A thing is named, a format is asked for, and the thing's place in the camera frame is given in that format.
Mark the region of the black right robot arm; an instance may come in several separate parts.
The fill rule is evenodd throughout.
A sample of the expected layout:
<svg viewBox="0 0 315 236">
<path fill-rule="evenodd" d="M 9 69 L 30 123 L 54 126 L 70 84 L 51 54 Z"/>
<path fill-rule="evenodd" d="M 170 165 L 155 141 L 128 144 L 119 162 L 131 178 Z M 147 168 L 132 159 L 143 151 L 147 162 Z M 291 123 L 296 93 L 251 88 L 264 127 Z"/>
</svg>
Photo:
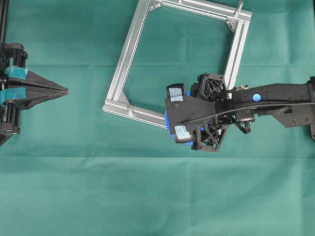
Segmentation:
<svg viewBox="0 0 315 236">
<path fill-rule="evenodd" d="M 272 116 L 284 127 L 308 126 L 315 137 L 315 79 L 305 84 L 271 84 L 227 89 L 222 75 L 204 73 L 191 86 L 192 97 L 214 105 L 193 131 L 192 149 L 217 152 L 230 125 L 241 132 L 251 131 L 255 116 Z"/>
</svg>

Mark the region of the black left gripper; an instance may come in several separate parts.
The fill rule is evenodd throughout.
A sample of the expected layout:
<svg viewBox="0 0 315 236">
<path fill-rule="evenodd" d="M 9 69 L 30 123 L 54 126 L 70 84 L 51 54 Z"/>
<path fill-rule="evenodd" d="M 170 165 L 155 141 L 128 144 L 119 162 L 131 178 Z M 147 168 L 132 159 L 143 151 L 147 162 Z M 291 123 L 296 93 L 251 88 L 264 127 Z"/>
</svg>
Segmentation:
<svg viewBox="0 0 315 236">
<path fill-rule="evenodd" d="M 18 134 L 21 110 L 68 95 L 68 89 L 25 68 L 21 44 L 0 45 L 0 133 Z"/>
</svg>

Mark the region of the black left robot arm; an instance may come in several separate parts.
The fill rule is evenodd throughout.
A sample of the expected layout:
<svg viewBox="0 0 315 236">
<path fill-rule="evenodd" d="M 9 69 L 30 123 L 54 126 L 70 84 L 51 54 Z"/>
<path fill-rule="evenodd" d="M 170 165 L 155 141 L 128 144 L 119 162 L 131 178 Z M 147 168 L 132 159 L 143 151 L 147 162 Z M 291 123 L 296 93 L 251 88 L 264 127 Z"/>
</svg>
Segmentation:
<svg viewBox="0 0 315 236">
<path fill-rule="evenodd" d="M 28 53 L 5 43 L 9 1 L 0 2 L 0 142 L 20 133 L 20 112 L 68 95 L 68 89 L 26 68 Z"/>
</svg>

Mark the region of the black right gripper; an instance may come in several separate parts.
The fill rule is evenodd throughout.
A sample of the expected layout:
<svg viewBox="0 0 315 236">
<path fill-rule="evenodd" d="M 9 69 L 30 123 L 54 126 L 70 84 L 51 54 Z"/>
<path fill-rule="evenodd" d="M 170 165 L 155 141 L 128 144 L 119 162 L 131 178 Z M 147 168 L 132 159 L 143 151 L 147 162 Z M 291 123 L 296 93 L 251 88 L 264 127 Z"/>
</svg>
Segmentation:
<svg viewBox="0 0 315 236">
<path fill-rule="evenodd" d="M 230 125 L 234 124 L 243 132 L 251 131 L 249 120 L 240 121 L 233 110 L 232 100 L 228 98 L 229 90 L 224 83 L 223 75 L 204 73 L 197 77 L 197 82 L 190 89 L 191 97 L 198 99 L 198 109 L 192 119 L 200 119 L 192 124 L 196 128 L 192 132 L 191 149 L 200 151 L 219 151 Z"/>
</svg>

